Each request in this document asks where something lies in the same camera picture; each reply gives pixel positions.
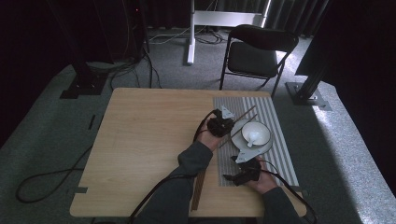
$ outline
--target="chair seat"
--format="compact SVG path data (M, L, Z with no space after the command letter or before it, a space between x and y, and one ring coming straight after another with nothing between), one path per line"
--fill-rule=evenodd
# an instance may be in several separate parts
M250 73L257 77L275 77L276 51L255 49L244 42L230 46L228 69L235 73Z

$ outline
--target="hand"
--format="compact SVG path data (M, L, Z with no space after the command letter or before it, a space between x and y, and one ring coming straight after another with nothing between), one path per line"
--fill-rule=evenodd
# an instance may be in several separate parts
M261 158L256 157L256 160L260 162L260 165L262 166L263 170L267 170L267 167L265 166L265 162ZM265 172L260 173L260 177L258 181L249 180L245 185L255 189L260 194L264 194L267 191L277 187L277 183L275 182L274 177Z
M208 129L207 129L207 122L204 123L200 130L200 134L197 136L197 141L200 141L205 146L207 146L211 151L214 151L218 148L219 143L223 139L222 137L214 136Z

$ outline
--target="black chair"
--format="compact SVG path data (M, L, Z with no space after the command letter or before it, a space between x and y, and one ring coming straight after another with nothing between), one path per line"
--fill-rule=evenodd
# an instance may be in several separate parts
M228 36L219 89L222 90L226 74L264 79L261 87L270 78L277 77L271 93L271 97L274 97L285 61L298 41L297 35L286 31L247 24L234 27ZM276 58L277 51L285 52L279 62Z

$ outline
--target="chair backrest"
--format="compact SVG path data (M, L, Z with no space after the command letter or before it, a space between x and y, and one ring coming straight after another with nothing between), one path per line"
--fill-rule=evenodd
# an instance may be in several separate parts
M259 26L242 24L234 27L228 37L237 38L257 49L278 50L291 53L297 46L297 35L280 30L265 29Z

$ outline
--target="gray sleeve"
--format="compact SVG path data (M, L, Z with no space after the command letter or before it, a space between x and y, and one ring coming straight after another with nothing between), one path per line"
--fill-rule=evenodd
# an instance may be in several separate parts
M301 224L297 212L281 187L271 189L262 195L264 201L263 224Z
M179 166L170 175L196 175L207 167L212 157L207 146L195 142L178 155ZM193 178L173 179L162 184L134 224L187 223L193 181Z

